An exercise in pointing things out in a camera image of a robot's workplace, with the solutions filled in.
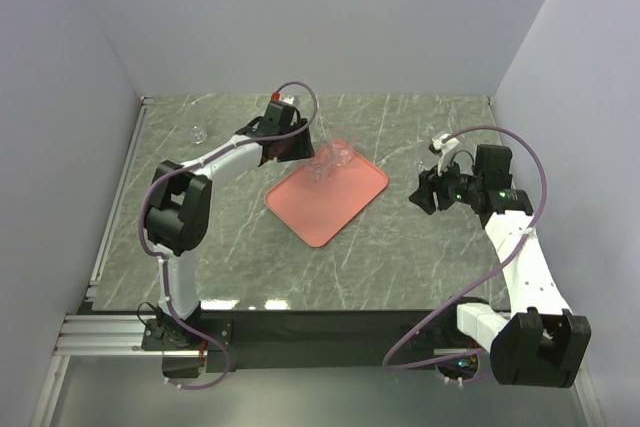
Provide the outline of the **clear faceted glass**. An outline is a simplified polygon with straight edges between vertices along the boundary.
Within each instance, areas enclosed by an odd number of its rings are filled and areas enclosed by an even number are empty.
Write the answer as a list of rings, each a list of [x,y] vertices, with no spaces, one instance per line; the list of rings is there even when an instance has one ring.
[[[438,157],[429,150],[421,150],[415,156],[414,167],[417,173],[429,171],[438,163]]]
[[[331,151],[331,161],[336,167],[348,165],[354,155],[356,137],[348,127],[337,126],[327,133],[327,144]]]
[[[333,151],[326,144],[305,163],[307,174],[312,182],[320,183],[328,179],[333,167]]]
[[[188,120],[184,132],[189,142],[195,145],[202,144],[208,137],[207,125],[200,119]]]

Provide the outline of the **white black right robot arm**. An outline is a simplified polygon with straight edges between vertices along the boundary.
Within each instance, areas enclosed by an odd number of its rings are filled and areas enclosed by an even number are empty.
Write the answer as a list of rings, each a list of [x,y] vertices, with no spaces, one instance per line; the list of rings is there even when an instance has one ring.
[[[461,172],[454,151],[419,175],[411,203],[432,215],[454,203],[471,207],[500,261],[510,316],[503,318],[482,302],[450,299],[428,315],[440,322],[443,340],[462,346],[473,339],[484,348],[501,385],[569,388],[574,384],[591,338],[588,319],[572,313],[559,292],[533,221],[528,194],[512,186],[512,152],[480,145],[470,174]]]

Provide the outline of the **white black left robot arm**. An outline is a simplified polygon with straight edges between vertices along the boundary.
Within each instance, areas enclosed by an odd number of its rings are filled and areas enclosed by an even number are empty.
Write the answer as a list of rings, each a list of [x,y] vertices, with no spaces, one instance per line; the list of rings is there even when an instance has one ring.
[[[314,154],[309,120],[288,100],[272,99],[223,145],[196,159],[162,162],[141,212],[143,248],[159,264],[159,308],[173,316],[165,335],[177,348],[193,347],[201,324],[191,318],[199,308],[193,251],[209,227],[214,189],[275,160],[289,162]]]

